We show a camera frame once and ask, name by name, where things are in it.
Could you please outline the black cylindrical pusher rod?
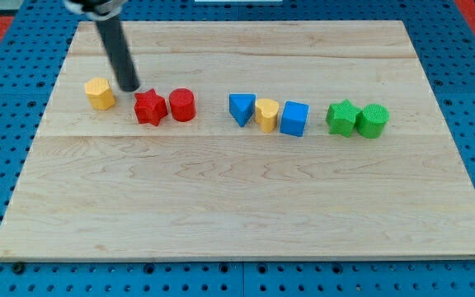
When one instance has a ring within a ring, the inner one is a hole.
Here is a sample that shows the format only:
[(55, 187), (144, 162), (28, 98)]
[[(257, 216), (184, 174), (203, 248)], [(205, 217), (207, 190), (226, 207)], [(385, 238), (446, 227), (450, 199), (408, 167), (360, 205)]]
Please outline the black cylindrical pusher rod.
[(140, 82), (120, 17), (113, 16), (104, 21), (96, 21), (95, 25), (120, 90), (123, 92), (136, 91)]

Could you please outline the silver rod mount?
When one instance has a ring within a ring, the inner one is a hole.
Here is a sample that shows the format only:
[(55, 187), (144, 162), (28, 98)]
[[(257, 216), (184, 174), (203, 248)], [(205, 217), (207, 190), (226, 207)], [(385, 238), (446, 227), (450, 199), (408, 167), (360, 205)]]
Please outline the silver rod mount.
[(92, 21), (106, 21), (117, 17), (126, 3), (127, 0), (63, 0), (70, 12), (85, 15)]

